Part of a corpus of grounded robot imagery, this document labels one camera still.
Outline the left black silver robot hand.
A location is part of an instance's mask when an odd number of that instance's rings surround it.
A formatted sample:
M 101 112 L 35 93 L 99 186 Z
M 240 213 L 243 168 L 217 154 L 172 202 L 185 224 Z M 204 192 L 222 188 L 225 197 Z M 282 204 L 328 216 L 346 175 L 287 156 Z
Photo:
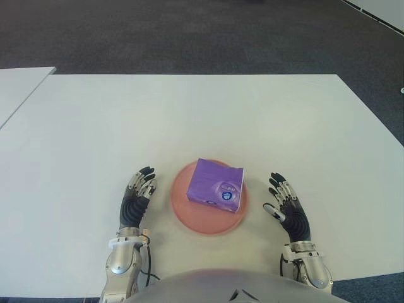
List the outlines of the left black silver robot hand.
M 128 182 L 121 202 L 119 228 L 138 228 L 157 188 L 155 169 L 144 167 Z

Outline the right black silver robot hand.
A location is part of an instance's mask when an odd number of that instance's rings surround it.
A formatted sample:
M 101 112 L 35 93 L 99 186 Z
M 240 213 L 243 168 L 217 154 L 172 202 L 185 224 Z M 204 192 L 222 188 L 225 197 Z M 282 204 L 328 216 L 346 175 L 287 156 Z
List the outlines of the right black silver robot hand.
M 271 186 L 268 191 L 276 199 L 278 206 L 264 203 L 264 210 L 281 224 L 291 243 L 310 241 L 309 221 L 293 187 L 279 173 L 272 172 L 269 182 Z

